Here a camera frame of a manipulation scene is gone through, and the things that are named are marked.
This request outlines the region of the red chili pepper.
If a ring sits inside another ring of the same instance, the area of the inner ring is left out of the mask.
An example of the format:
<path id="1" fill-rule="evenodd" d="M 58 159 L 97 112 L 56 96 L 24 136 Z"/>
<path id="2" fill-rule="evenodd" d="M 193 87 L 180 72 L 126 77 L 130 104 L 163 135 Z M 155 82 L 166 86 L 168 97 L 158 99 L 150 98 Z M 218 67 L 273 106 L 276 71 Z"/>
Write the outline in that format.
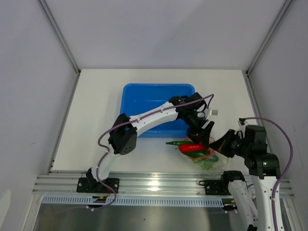
<path id="1" fill-rule="evenodd" d="M 206 150 L 206 148 L 202 144 L 182 144 L 179 146 L 179 150 L 182 153 L 189 153 L 203 151 Z"/>

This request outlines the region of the green chili pepper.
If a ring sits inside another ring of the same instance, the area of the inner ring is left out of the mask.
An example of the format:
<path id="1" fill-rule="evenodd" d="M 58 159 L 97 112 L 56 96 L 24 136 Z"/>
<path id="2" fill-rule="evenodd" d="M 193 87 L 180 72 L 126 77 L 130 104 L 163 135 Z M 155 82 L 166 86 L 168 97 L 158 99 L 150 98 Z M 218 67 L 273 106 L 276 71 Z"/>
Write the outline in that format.
<path id="1" fill-rule="evenodd" d="M 169 141 L 166 142 L 167 145 L 175 145 L 175 146 L 181 146 L 184 144 L 193 144 L 192 141 Z"/>

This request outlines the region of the dark green cucumber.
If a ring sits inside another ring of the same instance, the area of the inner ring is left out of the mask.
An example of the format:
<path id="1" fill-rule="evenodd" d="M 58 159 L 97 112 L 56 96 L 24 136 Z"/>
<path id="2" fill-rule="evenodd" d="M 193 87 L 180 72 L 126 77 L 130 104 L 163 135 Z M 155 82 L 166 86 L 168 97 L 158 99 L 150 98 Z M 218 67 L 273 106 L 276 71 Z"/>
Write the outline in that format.
<path id="1" fill-rule="evenodd" d="M 197 152 L 189 152 L 189 153 L 186 153 L 185 155 L 188 156 L 193 161 L 199 160 L 199 159 L 207 159 L 214 163 L 219 161 L 219 158 L 216 155 L 206 150 L 197 151 Z"/>

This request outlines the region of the clear zip top bag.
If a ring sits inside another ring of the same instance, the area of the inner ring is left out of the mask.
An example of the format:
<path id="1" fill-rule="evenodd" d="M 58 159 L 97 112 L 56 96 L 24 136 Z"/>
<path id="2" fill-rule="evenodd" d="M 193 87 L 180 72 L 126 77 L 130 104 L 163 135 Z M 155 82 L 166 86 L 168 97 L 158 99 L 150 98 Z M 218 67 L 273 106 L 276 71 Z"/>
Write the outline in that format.
<path id="1" fill-rule="evenodd" d="M 226 157 L 188 138 L 179 141 L 177 150 L 206 174 L 222 173 L 228 165 Z"/>

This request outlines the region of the green grape bunch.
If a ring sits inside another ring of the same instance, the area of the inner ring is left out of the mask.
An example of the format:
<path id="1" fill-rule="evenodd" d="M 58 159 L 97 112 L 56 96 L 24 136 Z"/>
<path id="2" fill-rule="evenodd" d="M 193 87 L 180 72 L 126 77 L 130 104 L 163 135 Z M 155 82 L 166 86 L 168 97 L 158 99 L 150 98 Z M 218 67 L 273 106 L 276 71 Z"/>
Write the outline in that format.
<path id="1" fill-rule="evenodd" d="M 207 160 L 207 159 L 199 159 L 195 160 L 194 163 L 198 165 L 200 168 L 209 170 L 213 167 L 214 162 Z"/>

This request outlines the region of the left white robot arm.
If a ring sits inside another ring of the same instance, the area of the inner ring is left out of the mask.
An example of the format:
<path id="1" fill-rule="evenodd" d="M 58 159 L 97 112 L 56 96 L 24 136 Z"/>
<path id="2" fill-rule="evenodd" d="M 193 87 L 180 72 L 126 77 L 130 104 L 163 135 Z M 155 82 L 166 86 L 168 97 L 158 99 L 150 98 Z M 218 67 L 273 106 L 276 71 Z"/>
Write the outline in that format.
<path id="1" fill-rule="evenodd" d="M 105 153 L 98 164 L 89 168 L 84 178 L 80 178 L 80 184 L 88 193 L 113 191 L 104 181 L 115 160 L 132 152 L 137 138 L 144 132 L 167 122 L 184 121 L 188 125 L 187 136 L 208 148 L 214 126 L 214 122 L 208 119 L 210 114 L 208 103 L 197 92 L 190 97 L 174 96 L 163 105 L 139 115 L 120 114 L 113 126 L 99 137 L 98 145 L 105 149 Z"/>

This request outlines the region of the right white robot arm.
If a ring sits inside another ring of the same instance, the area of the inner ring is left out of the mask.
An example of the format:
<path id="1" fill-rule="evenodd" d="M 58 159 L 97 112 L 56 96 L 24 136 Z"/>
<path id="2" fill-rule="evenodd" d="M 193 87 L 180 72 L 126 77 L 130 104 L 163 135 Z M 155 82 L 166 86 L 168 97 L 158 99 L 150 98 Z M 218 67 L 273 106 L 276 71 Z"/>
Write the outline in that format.
<path id="1" fill-rule="evenodd" d="M 281 177 L 278 157 L 267 151 L 264 127 L 244 125 L 230 129 L 209 147 L 225 157 L 239 156 L 249 170 L 255 189 L 256 202 L 248 193 L 248 186 L 240 171 L 224 171 L 220 190 L 234 198 L 243 226 L 248 231 L 283 231 L 279 199 Z"/>

